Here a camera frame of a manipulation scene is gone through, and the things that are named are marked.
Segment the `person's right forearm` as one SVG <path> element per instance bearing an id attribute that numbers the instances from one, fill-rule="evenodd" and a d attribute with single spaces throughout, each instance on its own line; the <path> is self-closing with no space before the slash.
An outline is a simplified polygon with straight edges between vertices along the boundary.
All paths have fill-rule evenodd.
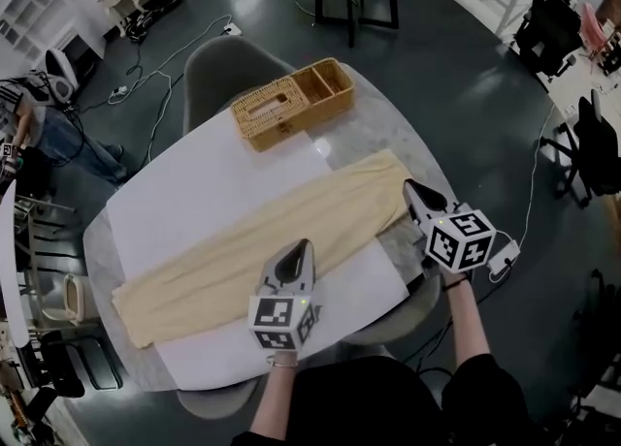
<path id="1" fill-rule="evenodd" d="M 441 268 L 443 282 L 464 275 Z M 453 322 L 456 366 L 471 358 L 489 355 L 490 347 L 483 329 L 472 284 L 467 282 L 445 292 Z"/>

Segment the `cream yellow cloth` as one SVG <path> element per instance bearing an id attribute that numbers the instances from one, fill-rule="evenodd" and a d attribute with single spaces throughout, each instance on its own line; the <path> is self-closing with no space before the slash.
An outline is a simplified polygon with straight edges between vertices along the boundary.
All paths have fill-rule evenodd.
<path id="1" fill-rule="evenodd" d="M 265 263 L 307 239 L 323 276 L 364 248 L 407 211 L 406 165 L 378 151 L 271 200 L 113 292 L 131 343 L 145 348 L 242 318 Z"/>

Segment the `white paper sheet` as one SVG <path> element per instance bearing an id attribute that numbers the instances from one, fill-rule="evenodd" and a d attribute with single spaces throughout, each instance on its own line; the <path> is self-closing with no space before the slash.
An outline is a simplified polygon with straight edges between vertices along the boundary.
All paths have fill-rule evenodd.
<path id="1" fill-rule="evenodd" d="M 239 135 L 223 111 L 148 164 L 107 203 L 126 281 L 212 237 L 297 185 L 356 162 L 389 145 L 352 110 L 265 152 Z M 318 325 L 305 346 L 316 353 L 374 322 L 408 294 L 378 241 L 321 278 Z M 245 320 L 159 343 L 155 354 L 177 389 L 222 388 L 263 374 L 265 353 Z"/>

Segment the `person's left forearm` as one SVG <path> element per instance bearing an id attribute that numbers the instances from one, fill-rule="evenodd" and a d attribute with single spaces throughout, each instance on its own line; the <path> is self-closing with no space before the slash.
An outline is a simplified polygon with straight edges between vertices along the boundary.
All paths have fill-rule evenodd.
<path id="1" fill-rule="evenodd" d="M 286 437 L 291 397 L 298 366 L 292 351 L 278 351 L 271 358 L 271 369 L 250 431 L 272 439 Z"/>

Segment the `beige trash bin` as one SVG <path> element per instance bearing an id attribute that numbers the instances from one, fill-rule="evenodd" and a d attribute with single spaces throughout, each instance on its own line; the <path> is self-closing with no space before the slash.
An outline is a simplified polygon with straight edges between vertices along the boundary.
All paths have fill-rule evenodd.
<path id="1" fill-rule="evenodd" d="M 87 278 L 67 273 L 63 279 L 63 303 L 67 320 L 74 325 L 96 314 Z"/>

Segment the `wicker organizer basket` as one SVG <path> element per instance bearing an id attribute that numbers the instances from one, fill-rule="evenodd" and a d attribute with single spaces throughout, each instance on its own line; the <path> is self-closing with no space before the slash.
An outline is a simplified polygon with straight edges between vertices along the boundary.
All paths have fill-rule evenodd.
<path id="1" fill-rule="evenodd" d="M 349 110 L 354 81 L 334 58 L 325 58 L 262 86 L 231 105 L 239 132 L 266 151 Z"/>

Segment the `black office chair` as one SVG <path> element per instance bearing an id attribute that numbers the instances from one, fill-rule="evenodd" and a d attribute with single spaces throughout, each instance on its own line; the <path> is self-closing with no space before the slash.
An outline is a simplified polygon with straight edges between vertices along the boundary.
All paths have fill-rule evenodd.
<path id="1" fill-rule="evenodd" d="M 548 81 L 562 76 L 582 47 L 580 25 L 580 16 L 564 0 L 533 0 L 514 35 L 520 59 Z"/>
<path id="2" fill-rule="evenodd" d="M 577 202 L 585 208 L 593 195 L 621 193 L 621 156 L 618 154 L 617 134 L 603 117 L 600 94 L 595 88 L 591 89 L 589 100 L 585 97 L 579 99 L 577 114 L 578 120 L 572 128 L 564 122 L 555 129 L 558 135 L 567 136 L 569 147 L 545 137 L 539 138 L 539 145 L 550 145 L 571 161 L 569 174 L 563 186 L 555 190 L 554 197 L 561 199 L 567 195 L 578 175 L 586 195 Z"/>

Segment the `long white desk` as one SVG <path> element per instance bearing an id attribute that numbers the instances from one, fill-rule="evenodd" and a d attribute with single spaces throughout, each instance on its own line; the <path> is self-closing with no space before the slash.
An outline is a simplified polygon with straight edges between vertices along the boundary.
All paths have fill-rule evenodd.
<path id="1" fill-rule="evenodd" d="M 0 202 L 0 288 L 11 339 L 16 348 L 23 348 L 30 343 L 30 334 L 17 279 L 14 232 L 15 197 L 16 182 L 13 181 Z"/>

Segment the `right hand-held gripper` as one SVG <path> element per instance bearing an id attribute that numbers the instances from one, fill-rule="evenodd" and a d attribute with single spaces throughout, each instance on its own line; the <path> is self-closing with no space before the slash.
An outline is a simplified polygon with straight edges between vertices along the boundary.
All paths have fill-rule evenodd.
<path id="1" fill-rule="evenodd" d="M 424 237 L 425 254 L 452 273 L 470 271 L 486 263 L 497 230 L 480 210 L 448 214 L 457 208 L 447 198 L 412 178 L 404 181 L 410 218 Z"/>

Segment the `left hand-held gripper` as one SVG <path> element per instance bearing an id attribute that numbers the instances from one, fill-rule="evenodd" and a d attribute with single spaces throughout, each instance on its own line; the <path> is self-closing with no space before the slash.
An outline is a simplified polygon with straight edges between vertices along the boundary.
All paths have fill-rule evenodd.
<path id="1" fill-rule="evenodd" d="M 323 306 L 323 295 L 310 293 L 314 283 L 314 248 L 308 239 L 294 240 L 266 261 L 247 312 L 248 328 L 263 350 L 302 350 Z"/>

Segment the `white shelf unit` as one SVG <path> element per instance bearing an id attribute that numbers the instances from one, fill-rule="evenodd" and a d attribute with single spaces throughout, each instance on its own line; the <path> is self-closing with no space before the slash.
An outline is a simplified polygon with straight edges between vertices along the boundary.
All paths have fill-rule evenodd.
<path id="1" fill-rule="evenodd" d="M 100 58 L 105 40 L 75 0 L 0 0 L 0 70 L 40 66 L 45 53 L 80 38 Z"/>

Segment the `person's black clothing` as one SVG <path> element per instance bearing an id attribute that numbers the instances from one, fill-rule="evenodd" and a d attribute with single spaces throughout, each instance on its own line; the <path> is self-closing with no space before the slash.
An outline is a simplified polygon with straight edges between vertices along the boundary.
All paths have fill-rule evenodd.
<path id="1" fill-rule="evenodd" d="M 284 439 L 246 431 L 231 446 L 554 446 L 517 381 L 491 355 L 463 362 L 435 400 L 384 356 L 317 366 L 295 378 Z"/>

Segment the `black folding chair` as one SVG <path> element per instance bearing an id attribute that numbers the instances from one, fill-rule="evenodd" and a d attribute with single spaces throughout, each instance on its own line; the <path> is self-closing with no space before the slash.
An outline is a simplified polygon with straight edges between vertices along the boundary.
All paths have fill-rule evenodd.
<path id="1" fill-rule="evenodd" d="M 47 367 L 51 383 L 55 391 L 61 397 L 83 398 L 85 395 L 85 387 L 71 360 L 70 349 L 74 350 L 77 354 L 82 368 L 94 390 L 112 391 L 119 390 L 123 387 L 122 377 L 102 337 L 87 334 L 65 338 L 61 331 L 51 331 L 44 334 L 40 342 L 42 358 Z M 94 344 L 106 361 L 114 380 L 114 385 L 112 387 L 102 387 L 99 385 L 84 350 L 84 346 L 88 343 Z"/>

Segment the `grey shell chair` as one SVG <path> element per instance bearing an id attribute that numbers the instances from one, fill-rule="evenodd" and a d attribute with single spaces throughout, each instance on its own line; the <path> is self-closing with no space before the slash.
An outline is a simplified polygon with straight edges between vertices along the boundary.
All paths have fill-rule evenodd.
<path id="1" fill-rule="evenodd" d="M 433 311 L 441 294 L 441 277 L 419 274 L 407 285 L 409 295 L 365 328 L 343 342 L 355 346 L 385 344 L 413 332 Z"/>
<path id="2" fill-rule="evenodd" d="M 177 390 L 177 397 L 181 406 L 193 416 L 204 420 L 220 420 L 238 413 L 252 398 L 259 381 L 259 378 L 253 378 L 206 391 Z"/>
<path id="3" fill-rule="evenodd" d="M 206 41 L 184 69 L 182 133 L 189 134 L 247 92 L 294 72 L 294 68 L 242 36 Z"/>

